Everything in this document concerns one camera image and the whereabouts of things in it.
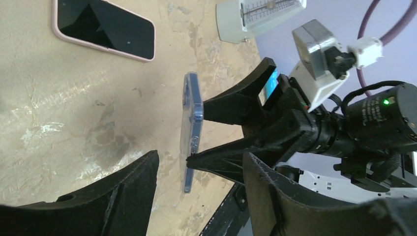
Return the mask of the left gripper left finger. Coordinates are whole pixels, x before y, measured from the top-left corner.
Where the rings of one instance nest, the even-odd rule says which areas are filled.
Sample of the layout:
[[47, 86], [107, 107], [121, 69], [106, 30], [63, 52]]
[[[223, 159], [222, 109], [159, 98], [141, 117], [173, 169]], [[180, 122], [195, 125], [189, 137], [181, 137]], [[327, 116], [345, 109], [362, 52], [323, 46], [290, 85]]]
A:
[[156, 190], [159, 156], [126, 167], [55, 202], [0, 207], [3, 236], [144, 236]]

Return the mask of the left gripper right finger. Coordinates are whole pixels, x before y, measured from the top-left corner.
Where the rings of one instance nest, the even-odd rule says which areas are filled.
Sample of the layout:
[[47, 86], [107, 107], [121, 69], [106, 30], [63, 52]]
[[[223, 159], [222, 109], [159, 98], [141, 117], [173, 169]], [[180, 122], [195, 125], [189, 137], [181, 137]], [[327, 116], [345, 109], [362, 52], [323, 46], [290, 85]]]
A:
[[416, 198], [359, 204], [314, 192], [248, 152], [243, 176], [255, 236], [414, 236]]

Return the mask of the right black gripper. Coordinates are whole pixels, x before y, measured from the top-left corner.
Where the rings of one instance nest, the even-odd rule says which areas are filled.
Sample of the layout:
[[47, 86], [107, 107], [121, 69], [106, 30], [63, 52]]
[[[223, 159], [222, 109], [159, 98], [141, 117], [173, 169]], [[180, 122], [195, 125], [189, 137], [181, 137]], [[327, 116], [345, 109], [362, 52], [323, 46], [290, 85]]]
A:
[[294, 78], [279, 75], [278, 86], [261, 105], [259, 94], [275, 69], [273, 59], [264, 58], [239, 83], [204, 101], [204, 120], [243, 125], [245, 138], [193, 154], [186, 160], [187, 167], [244, 184], [245, 154], [279, 163], [312, 149], [318, 126]]

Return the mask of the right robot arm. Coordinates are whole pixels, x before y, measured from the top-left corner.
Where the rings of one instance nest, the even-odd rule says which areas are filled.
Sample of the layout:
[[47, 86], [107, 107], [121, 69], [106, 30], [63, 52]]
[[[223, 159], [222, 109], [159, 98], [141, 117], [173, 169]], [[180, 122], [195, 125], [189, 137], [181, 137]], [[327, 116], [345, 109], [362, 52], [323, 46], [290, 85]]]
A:
[[337, 102], [338, 114], [324, 106], [308, 111], [310, 102], [296, 78], [279, 76], [278, 87], [262, 104], [259, 93], [276, 68], [264, 58], [241, 82], [204, 102], [204, 118], [240, 125], [243, 138], [187, 158], [194, 170], [243, 184], [243, 155], [254, 154], [274, 168], [295, 153], [341, 159], [334, 169], [352, 184], [373, 192], [416, 187], [404, 156], [417, 148], [417, 88], [402, 81], [383, 81], [368, 90], [387, 87], [357, 102], [358, 89]]

